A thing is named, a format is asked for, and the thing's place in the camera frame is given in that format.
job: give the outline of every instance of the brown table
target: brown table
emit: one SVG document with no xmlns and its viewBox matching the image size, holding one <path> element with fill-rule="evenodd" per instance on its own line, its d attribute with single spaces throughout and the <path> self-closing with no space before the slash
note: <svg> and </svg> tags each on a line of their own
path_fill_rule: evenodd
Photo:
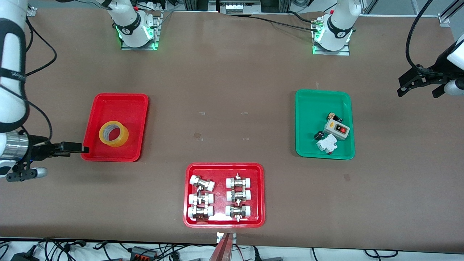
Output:
<svg viewBox="0 0 464 261">
<path fill-rule="evenodd" d="M 213 243 L 216 232 L 234 231 L 245 245 L 464 252 L 464 100 L 433 99 L 433 87 L 397 97 L 412 18 L 359 18 L 349 57 L 312 55 L 308 32 L 217 13 L 173 14 L 156 52 L 120 51 L 104 10 L 40 9 L 31 22 L 58 52 L 26 85 L 53 123 L 53 141 L 83 140 L 101 92 L 142 92 L 151 102 L 138 162 L 74 155 L 34 164 L 49 169 L 46 178 L 1 180 L 2 236 Z M 423 19 L 413 60 L 431 65 L 452 42 L 438 19 Z M 51 56 L 36 38 L 28 71 Z M 296 154 L 294 95 L 302 88 L 351 96 L 353 160 Z M 26 126 L 47 134 L 35 111 Z M 192 162 L 261 163 L 266 223 L 187 228 Z"/>
</svg>

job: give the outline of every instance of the white robotic arm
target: white robotic arm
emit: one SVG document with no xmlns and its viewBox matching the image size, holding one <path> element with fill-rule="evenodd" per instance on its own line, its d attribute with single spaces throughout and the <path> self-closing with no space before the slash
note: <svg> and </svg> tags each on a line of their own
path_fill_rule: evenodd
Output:
<svg viewBox="0 0 464 261">
<path fill-rule="evenodd" d="M 342 49 L 349 41 L 361 10 L 359 0 L 338 0 L 332 14 L 327 13 L 318 19 L 323 21 L 323 27 L 314 41 L 329 51 Z"/>
</svg>

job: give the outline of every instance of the electrical component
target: electrical component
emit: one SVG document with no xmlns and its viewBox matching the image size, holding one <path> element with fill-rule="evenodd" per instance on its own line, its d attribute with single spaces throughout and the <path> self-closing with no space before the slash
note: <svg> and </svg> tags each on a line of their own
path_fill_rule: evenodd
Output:
<svg viewBox="0 0 464 261">
<path fill-rule="evenodd" d="M 188 207 L 188 216 L 193 219 L 207 219 L 210 216 L 214 216 L 213 206 L 205 206 L 204 208 L 193 206 Z"/>
<path fill-rule="evenodd" d="M 191 205 L 213 204 L 214 194 L 206 192 L 204 195 L 202 195 L 201 191 L 199 190 L 196 194 L 188 195 L 188 203 Z"/>
<path fill-rule="evenodd" d="M 333 134 L 339 140 L 345 140 L 349 130 L 350 127 L 333 119 L 328 120 L 324 126 L 324 132 Z"/>
<path fill-rule="evenodd" d="M 211 180 L 201 179 L 201 177 L 197 175 L 192 175 L 192 177 L 190 177 L 190 184 L 197 187 L 199 190 L 206 189 L 208 191 L 213 191 L 215 185 Z"/>
<path fill-rule="evenodd" d="M 235 217 L 237 222 L 239 222 L 240 219 L 251 216 L 251 207 L 234 207 L 234 205 L 226 206 L 226 216 Z"/>
<path fill-rule="evenodd" d="M 242 191 L 226 191 L 227 201 L 236 202 L 237 205 L 240 205 L 243 201 L 251 200 L 251 190 L 245 189 Z"/>
<path fill-rule="evenodd" d="M 156 257 L 156 251 L 141 248 L 133 247 L 130 248 L 130 260 L 140 260 L 140 261 L 154 261 Z"/>
<path fill-rule="evenodd" d="M 14 254 L 11 261 L 40 261 L 37 257 L 28 256 L 26 253 Z"/>
<path fill-rule="evenodd" d="M 227 178 L 226 179 L 226 188 L 235 188 L 235 187 L 242 187 L 242 189 L 248 189 L 251 187 L 250 178 L 243 179 L 237 173 L 235 177 Z"/>
<path fill-rule="evenodd" d="M 318 131 L 316 134 L 314 134 L 314 139 L 315 140 L 321 140 L 324 138 L 325 133 L 323 131 Z"/>
<path fill-rule="evenodd" d="M 336 143 L 337 139 L 335 136 L 329 134 L 325 139 L 318 141 L 316 145 L 321 151 L 324 150 L 327 154 L 330 155 L 336 148 L 338 148 Z"/>
</svg>

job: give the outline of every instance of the switch box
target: switch box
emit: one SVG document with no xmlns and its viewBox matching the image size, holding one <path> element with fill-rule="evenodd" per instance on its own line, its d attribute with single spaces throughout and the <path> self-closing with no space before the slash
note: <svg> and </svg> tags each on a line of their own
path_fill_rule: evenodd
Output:
<svg viewBox="0 0 464 261">
<path fill-rule="evenodd" d="M 350 127 L 333 119 L 328 120 L 324 126 L 324 132 L 333 134 L 339 140 L 345 140 L 349 130 Z"/>
</svg>

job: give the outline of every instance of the packing tape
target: packing tape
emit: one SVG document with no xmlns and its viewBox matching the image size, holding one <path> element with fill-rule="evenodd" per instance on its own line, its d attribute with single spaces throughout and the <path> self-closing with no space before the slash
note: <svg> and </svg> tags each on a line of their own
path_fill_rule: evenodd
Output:
<svg viewBox="0 0 464 261">
<path fill-rule="evenodd" d="M 119 129 L 119 136 L 114 140 L 110 140 L 110 133 L 115 129 Z M 129 131 L 118 121 L 109 121 L 100 128 L 100 140 L 108 146 L 121 147 L 128 138 Z"/>
</svg>

